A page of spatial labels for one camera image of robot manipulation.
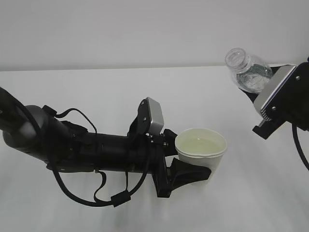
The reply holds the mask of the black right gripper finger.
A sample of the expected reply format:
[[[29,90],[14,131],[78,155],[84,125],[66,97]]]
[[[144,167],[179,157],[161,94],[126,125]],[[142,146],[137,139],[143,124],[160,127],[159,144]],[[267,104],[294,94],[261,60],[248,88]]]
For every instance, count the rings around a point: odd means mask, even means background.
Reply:
[[[247,91],[245,91],[241,88],[240,88],[240,90],[249,98],[249,100],[252,102],[252,104],[255,108],[261,108],[262,107],[262,104],[260,102],[255,103],[255,100],[256,100],[256,98],[258,97],[259,94],[250,93],[250,92],[247,92]]]
[[[291,77],[295,72],[297,65],[296,64],[275,64],[271,65],[271,70],[273,73],[272,77]]]

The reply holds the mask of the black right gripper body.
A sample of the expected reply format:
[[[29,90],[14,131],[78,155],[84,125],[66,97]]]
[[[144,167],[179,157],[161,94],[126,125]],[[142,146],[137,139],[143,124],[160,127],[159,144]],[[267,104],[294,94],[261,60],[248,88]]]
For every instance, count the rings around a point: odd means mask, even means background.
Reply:
[[[254,126],[253,132],[263,139],[268,139],[279,127],[285,123],[282,119],[271,121],[262,120],[257,126]]]

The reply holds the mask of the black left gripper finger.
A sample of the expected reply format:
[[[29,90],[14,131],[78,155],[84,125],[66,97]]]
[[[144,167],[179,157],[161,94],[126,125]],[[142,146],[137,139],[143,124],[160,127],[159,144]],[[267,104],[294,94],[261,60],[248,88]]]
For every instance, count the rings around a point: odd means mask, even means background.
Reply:
[[[164,129],[163,136],[165,157],[178,155],[175,147],[175,139],[178,135],[170,129]]]
[[[208,180],[211,170],[208,167],[192,165],[174,158],[170,170],[171,191],[184,185]]]

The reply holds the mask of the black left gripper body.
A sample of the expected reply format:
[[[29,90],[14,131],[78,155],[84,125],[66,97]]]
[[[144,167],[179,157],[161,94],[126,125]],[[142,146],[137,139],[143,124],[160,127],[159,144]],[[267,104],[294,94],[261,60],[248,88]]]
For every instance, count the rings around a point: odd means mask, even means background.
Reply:
[[[146,161],[158,198],[169,198],[172,192],[169,168],[166,164],[168,143],[164,136],[146,136]]]

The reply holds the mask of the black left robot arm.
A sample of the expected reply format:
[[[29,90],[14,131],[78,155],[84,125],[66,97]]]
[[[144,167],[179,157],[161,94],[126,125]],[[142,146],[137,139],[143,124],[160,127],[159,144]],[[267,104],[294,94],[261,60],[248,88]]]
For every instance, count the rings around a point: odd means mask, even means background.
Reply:
[[[65,121],[67,112],[57,113],[49,106],[23,105],[5,89],[0,91],[0,129],[4,142],[43,161],[51,170],[61,190],[72,200],[91,207],[118,206],[131,199],[151,174],[156,194],[168,198],[183,185],[207,180],[211,170],[166,157],[176,156],[176,134],[165,129],[160,104],[143,99],[125,136],[89,132]],[[106,171],[141,173],[137,185],[111,197],[92,202],[73,195],[63,183],[61,173],[96,172],[106,183]]]

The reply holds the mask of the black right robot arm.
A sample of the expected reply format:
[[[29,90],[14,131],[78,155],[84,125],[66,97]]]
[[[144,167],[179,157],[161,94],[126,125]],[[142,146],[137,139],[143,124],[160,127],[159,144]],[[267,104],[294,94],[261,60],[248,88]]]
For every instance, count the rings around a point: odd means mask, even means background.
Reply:
[[[267,139],[284,123],[309,130],[309,62],[271,66],[273,79],[262,92],[243,93],[263,118],[253,132]]]

